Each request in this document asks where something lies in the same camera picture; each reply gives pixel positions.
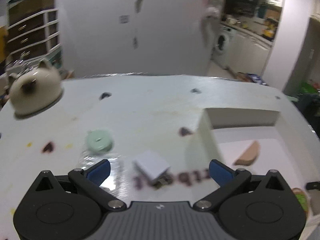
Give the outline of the white usb wall charger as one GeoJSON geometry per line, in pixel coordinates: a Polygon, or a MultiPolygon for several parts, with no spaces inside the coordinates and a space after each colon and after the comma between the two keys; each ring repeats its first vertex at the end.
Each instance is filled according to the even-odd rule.
{"type": "Polygon", "coordinates": [[[172,182],[168,172],[170,164],[158,153],[145,151],[133,159],[133,166],[151,187],[161,187],[172,182]]]}

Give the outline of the green elephant round coaster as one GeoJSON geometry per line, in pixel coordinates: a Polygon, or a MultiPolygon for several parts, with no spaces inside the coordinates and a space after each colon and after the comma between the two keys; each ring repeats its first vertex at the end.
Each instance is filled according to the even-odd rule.
{"type": "Polygon", "coordinates": [[[298,199],[306,218],[309,216],[309,202],[308,197],[303,190],[300,188],[294,187],[292,188],[292,192],[295,194],[295,197],[298,199]]]}

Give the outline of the glass terrarium tank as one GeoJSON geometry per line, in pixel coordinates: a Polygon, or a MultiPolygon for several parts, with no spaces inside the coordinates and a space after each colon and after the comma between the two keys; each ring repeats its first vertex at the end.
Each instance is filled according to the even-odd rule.
{"type": "Polygon", "coordinates": [[[10,0],[7,3],[9,25],[13,25],[37,12],[54,8],[55,0],[10,0]]]}

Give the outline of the half round wooden coaster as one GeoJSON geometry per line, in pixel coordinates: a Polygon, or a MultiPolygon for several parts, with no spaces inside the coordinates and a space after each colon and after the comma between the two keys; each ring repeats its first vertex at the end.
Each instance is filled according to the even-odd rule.
{"type": "Polygon", "coordinates": [[[258,141],[253,141],[250,146],[240,155],[233,165],[251,166],[259,157],[260,144],[258,141]]]}

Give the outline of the cream ceramic cat jar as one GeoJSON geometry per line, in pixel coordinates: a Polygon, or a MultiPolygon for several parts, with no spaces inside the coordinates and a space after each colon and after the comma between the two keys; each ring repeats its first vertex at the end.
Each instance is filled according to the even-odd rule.
{"type": "Polygon", "coordinates": [[[9,79],[9,101],[16,116],[29,116],[56,102],[63,94],[58,70],[42,59],[31,69],[16,74],[9,79]]]}

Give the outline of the mint green round lid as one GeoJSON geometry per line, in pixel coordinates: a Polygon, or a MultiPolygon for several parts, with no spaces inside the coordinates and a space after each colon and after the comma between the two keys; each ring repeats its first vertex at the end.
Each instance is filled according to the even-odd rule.
{"type": "Polygon", "coordinates": [[[112,150],[114,140],[106,129],[95,129],[87,132],[87,149],[94,153],[109,152],[112,150]]]}

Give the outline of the white shallow cardboard box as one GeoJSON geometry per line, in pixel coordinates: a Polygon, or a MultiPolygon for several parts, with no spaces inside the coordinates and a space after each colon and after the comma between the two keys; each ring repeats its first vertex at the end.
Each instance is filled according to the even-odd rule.
{"type": "Polygon", "coordinates": [[[187,165],[196,180],[192,202],[219,187],[209,176],[212,159],[254,175],[277,170],[292,189],[319,180],[319,139],[297,110],[205,108],[183,129],[190,139],[187,165]]]}

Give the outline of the white front-load washing machine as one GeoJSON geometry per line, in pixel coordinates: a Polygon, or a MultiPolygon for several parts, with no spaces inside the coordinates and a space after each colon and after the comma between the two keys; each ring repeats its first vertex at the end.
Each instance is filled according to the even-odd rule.
{"type": "Polygon", "coordinates": [[[234,38],[236,30],[226,26],[220,25],[219,33],[217,34],[212,48],[212,61],[222,69],[229,67],[231,54],[234,49],[234,38]]]}

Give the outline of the white dark drawer cabinet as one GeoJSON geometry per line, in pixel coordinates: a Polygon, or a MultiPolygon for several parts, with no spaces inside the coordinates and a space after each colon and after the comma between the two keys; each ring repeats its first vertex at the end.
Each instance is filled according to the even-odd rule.
{"type": "Polygon", "coordinates": [[[57,9],[48,9],[8,26],[9,59],[27,62],[42,59],[60,50],[57,9]]]}

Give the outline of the white kitchen base cabinets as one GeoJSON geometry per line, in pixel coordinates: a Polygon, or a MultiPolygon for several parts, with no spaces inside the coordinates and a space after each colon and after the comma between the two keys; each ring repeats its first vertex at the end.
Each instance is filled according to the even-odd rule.
{"type": "Polygon", "coordinates": [[[236,30],[228,54],[227,67],[238,72],[262,75],[271,45],[236,30]]]}

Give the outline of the clear plastic ribbed container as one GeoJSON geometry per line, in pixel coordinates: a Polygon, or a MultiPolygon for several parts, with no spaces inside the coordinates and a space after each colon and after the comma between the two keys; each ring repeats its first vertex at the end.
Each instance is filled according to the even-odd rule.
{"type": "Polygon", "coordinates": [[[124,164],[116,153],[94,153],[86,150],[80,154],[77,168],[85,171],[88,180],[103,190],[117,194],[123,182],[124,164]]]}

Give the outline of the hanging sheep plush toy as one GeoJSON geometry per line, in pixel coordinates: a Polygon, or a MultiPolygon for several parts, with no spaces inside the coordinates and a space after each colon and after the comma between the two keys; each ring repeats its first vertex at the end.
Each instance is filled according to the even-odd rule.
{"type": "Polygon", "coordinates": [[[210,6],[204,10],[201,22],[202,23],[219,22],[220,18],[221,18],[221,7],[210,6]]]}

